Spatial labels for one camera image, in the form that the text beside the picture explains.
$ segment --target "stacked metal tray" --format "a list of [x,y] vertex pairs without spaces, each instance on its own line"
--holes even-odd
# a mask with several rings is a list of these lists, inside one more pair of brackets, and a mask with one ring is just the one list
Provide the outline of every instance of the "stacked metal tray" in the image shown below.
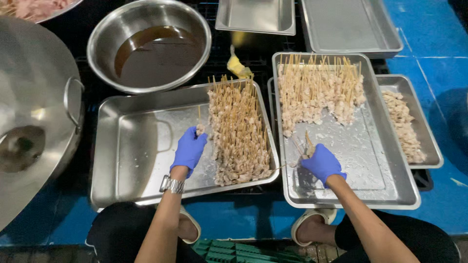
[[[245,80],[234,80],[245,86]],[[212,142],[194,169],[182,198],[234,190],[270,183],[279,175],[278,153],[257,83],[260,116],[268,134],[270,177],[228,185],[214,183],[216,161],[211,160]],[[208,90],[212,84],[201,84],[164,93],[138,96],[116,96],[105,100],[99,108],[95,141],[95,157],[91,183],[91,204],[100,210],[115,202],[133,201],[140,205],[160,202],[162,178],[174,161],[177,141],[185,130],[198,124],[198,106],[202,123],[208,123]],[[206,125],[206,132],[211,127]]]
[[[308,61],[311,54],[279,52],[272,58],[284,196],[290,205],[298,208],[342,208],[336,195],[330,189],[325,189],[320,181],[300,166],[301,156],[293,141],[283,136],[277,72],[281,54],[283,57],[300,54],[305,61]],[[356,120],[352,125],[337,124],[334,117],[324,110],[321,125],[298,123],[293,137],[300,144],[305,144],[304,134],[307,131],[314,144],[323,143],[329,148],[340,160],[343,171],[348,174],[347,182],[351,188],[369,207],[407,210],[418,208],[421,203],[420,195],[369,59],[362,54],[318,55],[329,56],[330,62],[334,57],[345,56],[352,64],[361,63],[367,101],[355,111]]]
[[294,0],[219,0],[215,28],[293,36]]
[[392,58],[403,49],[381,0],[301,0],[307,51]]
[[410,80],[403,75],[397,74],[377,75],[376,77],[382,91],[389,90],[402,94],[402,100],[406,102],[406,106],[409,108],[409,114],[414,117],[414,120],[411,122],[411,127],[416,132],[417,139],[421,142],[421,151],[427,155],[427,159],[420,164],[410,163],[409,168],[440,168],[444,164],[444,158],[432,134],[431,128],[427,124],[421,104],[419,104],[419,100],[417,99],[416,92]]

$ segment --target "foot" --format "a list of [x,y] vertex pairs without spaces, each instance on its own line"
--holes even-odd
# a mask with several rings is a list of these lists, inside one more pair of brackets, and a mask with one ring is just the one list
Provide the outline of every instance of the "foot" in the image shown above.
[[315,242],[315,237],[317,237],[320,228],[322,228],[323,226],[326,226],[326,224],[321,215],[313,215],[308,217],[297,228],[297,240],[301,243]]
[[193,242],[198,237],[198,230],[193,224],[192,220],[186,215],[180,214],[179,216],[179,232],[178,236],[183,240]]

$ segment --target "raw chicken piece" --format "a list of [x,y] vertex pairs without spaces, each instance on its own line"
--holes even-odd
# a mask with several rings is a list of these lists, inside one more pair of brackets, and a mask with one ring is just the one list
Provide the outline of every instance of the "raw chicken piece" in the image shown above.
[[52,16],[73,2],[75,0],[1,0],[0,4],[8,4],[14,9],[7,15],[14,14],[18,18],[35,22]]
[[203,124],[197,125],[197,136],[202,135],[205,132],[205,126]]

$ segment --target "green plastic crate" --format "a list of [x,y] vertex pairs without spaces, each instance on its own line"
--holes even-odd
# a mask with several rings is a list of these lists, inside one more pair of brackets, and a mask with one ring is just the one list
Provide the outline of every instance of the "green plastic crate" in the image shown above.
[[310,257],[219,240],[198,240],[193,250],[208,263],[308,263]]

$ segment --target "leg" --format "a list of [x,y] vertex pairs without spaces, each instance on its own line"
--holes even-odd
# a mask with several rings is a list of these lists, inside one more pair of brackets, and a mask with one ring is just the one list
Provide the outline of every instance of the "leg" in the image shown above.
[[[413,252],[420,262],[460,261],[454,242],[450,236],[437,226],[407,216],[397,216],[378,210],[373,210],[373,212]],[[352,255],[363,258],[362,253],[364,250],[361,241],[347,215],[335,230],[335,242],[339,248],[348,250],[348,252],[353,251]]]
[[313,215],[302,222],[296,236],[301,243],[320,242],[336,247],[335,230],[336,226],[325,224],[322,216]]
[[[95,218],[86,242],[94,246],[99,262],[134,262],[155,212],[152,206],[132,202],[110,205]],[[196,228],[194,234],[193,228],[181,218],[179,236],[191,240],[193,235],[197,237]],[[176,258],[177,262],[204,262],[180,238]]]

